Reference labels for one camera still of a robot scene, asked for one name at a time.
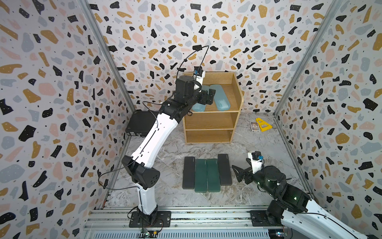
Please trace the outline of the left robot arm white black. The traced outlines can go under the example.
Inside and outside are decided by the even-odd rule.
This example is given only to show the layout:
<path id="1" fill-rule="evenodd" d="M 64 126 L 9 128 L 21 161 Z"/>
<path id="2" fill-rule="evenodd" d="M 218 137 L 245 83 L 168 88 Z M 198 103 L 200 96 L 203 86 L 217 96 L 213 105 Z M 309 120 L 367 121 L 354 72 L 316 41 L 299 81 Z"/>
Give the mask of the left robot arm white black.
<path id="1" fill-rule="evenodd" d="M 155 184 L 159 180 L 160 172 L 153 168 L 154 161 L 170 133 L 195 104 L 213 103 L 215 91 L 203 90 L 203 80 L 203 75 L 182 75 L 177 78 L 173 96 L 161 104 L 144 141 L 131 156 L 126 155 L 122 159 L 123 168 L 137 188 L 138 213 L 150 225 L 154 224 L 158 213 Z"/>

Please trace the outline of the black pencil case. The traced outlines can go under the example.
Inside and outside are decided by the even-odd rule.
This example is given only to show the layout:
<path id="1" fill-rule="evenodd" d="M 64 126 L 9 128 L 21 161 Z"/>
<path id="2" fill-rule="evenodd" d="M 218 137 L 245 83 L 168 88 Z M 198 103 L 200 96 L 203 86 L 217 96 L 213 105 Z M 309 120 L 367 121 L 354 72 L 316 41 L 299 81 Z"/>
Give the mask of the black pencil case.
<path id="1" fill-rule="evenodd" d="M 221 186 L 230 186 L 232 185 L 231 177 L 231 167 L 229 163 L 228 154 L 218 154 L 218 170 L 219 170 L 219 179 Z"/>
<path id="2" fill-rule="evenodd" d="M 196 169 L 196 159 L 192 156 L 186 156 L 184 159 L 184 170 L 183 170 L 183 189 L 194 189 L 195 188 L 195 169 Z"/>

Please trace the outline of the light blue pencil case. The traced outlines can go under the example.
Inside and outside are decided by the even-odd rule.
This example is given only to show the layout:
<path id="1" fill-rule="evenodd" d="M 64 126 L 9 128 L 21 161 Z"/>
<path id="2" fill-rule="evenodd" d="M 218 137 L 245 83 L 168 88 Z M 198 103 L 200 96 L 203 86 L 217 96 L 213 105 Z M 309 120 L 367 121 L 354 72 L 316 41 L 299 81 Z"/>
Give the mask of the light blue pencil case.
<path id="1" fill-rule="evenodd" d="M 227 111 L 230 109 L 231 104 L 221 85 L 210 85 L 210 89 L 215 90 L 214 102 L 219 111 Z"/>
<path id="2" fill-rule="evenodd" d="M 202 86 L 202 90 L 205 90 L 205 91 L 209 91 L 210 87 L 207 86 L 207 85 L 203 85 Z M 195 105 L 193 105 L 192 107 L 192 111 L 194 112 L 204 112 L 206 109 L 206 105 L 203 105 L 203 104 L 200 104 L 200 103 L 196 103 Z"/>

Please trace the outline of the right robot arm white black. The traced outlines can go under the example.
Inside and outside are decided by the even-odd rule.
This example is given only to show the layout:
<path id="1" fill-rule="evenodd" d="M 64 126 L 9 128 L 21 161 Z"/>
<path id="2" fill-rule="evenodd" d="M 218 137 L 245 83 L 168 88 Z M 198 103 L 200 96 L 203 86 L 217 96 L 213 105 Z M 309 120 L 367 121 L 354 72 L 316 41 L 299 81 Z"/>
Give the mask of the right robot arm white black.
<path id="1" fill-rule="evenodd" d="M 282 224 L 311 239 L 375 239 L 374 235 L 362 234 L 347 226 L 327 212 L 308 194 L 290 185 L 275 166 L 265 166 L 256 173 L 252 168 L 232 169 L 239 182 L 255 183 L 273 200 L 266 214 L 270 224 Z"/>

